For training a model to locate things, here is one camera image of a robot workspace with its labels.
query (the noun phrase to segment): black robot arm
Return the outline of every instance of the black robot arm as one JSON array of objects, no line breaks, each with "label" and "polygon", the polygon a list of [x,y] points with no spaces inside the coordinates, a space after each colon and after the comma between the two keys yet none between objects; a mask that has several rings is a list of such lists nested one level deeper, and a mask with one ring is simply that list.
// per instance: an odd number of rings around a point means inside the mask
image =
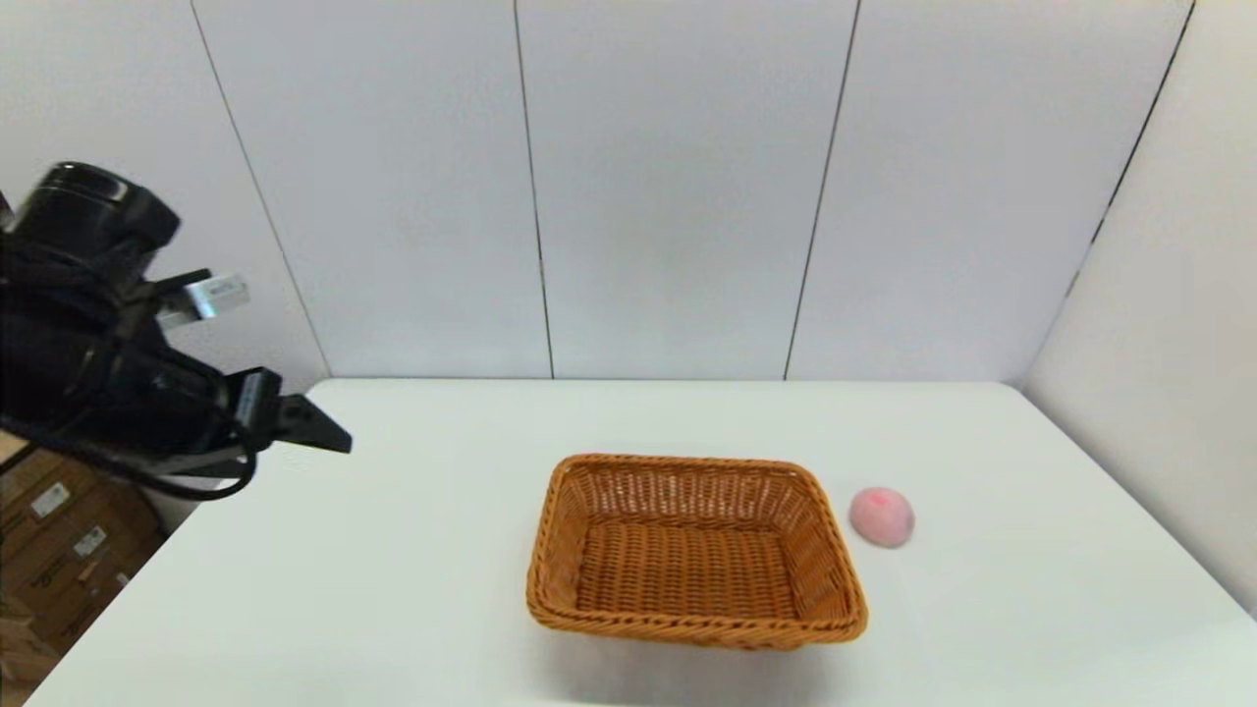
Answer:
[{"label": "black robot arm", "polygon": [[[266,369],[231,375],[163,330],[248,297],[209,270],[143,279],[178,228],[147,189],[54,166],[18,211],[0,196],[0,428],[171,496],[209,501],[253,478],[274,440],[349,452],[352,439]],[[201,491],[163,477],[234,478]]]}]

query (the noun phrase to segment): tabletop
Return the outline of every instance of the tabletop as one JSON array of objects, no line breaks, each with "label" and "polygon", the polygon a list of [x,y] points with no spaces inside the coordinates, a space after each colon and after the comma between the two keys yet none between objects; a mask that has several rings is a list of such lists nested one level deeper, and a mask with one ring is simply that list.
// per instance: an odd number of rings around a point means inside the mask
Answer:
[{"label": "tabletop", "polygon": [[[332,380],[349,455],[277,444],[201,506],[29,707],[1257,704],[1257,623],[997,384]],[[553,632],[524,575],[554,464],[786,459],[870,606],[789,653]],[[845,516],[916,509],[899,550]]]}]

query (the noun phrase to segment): brown wicker basket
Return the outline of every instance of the brown wicker basket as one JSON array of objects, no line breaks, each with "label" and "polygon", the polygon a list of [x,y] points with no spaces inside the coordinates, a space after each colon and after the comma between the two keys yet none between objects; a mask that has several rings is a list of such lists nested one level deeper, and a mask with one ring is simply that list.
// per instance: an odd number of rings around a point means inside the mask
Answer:
[{"label": "brown wicker basket", "polygon": [[528,609],[554,629],[783,650],[851,640],[869,620],[802,467],[608,454],[556,467]]}]

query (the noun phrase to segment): cable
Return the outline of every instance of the cable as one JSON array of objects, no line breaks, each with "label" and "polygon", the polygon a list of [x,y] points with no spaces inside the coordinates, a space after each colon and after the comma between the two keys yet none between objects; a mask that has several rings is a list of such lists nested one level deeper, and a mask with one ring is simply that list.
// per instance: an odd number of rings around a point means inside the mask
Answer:
[{"label": "cable", "polygon": [[[222,416],[229,420],[229,424],[233,426],[233,433],[240,438],[241,442],[248,438],[248,430],[245,430],[235,418],[228,415],[226,411],[219,408],[215,408],[215,410],[221,413]],[[241,470],[240,478],[236,483],[226,488],[216,489],[189,488],[182,484],[168,482],[161,477],[146,474],[145,472],[134,469],[128,464],[118,462],[117,459],[112,459],[91,447],[77,442],[69,442],[68,438],[58,438],[55,435],[44,434],[39,429],[29,426],[19,420],[10,420],[9,428],[14,434],[25,438],[33,445],[74,457],[111,476],[123,478],[136,486],[150,488],[181,501],[217,501],[220,498],[226,498],[228,496],[239,493],[244,489],[244,487],[249,486],[249,482],[253,481],[253,477],[258,470],[258,453],[249,447],[244,447],[244,469]]]},{"label": "cable", "polygon": [[[94,287],[88,292],[113,304],[122,301],[122,296],[113,283],[97,268],[59,248],[29,238],[10,237],[5,239],[4,250],[9,255],[4,268],[6,286],[75,288],[92,282]],[[108,255],[113,254],[113,250],[103,253],[101,258],[107,259]]]}]

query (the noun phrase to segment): pink ball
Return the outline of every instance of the pink ball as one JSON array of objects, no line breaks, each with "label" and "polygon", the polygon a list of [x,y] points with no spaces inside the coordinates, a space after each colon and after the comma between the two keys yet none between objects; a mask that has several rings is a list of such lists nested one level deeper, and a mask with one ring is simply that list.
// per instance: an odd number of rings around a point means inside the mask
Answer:
[{"label": "pink ball", "polygon": [[851,499],[851,525],[874,545],[899,547],[913,536],[916,516],[901,493],[874,487]]}]

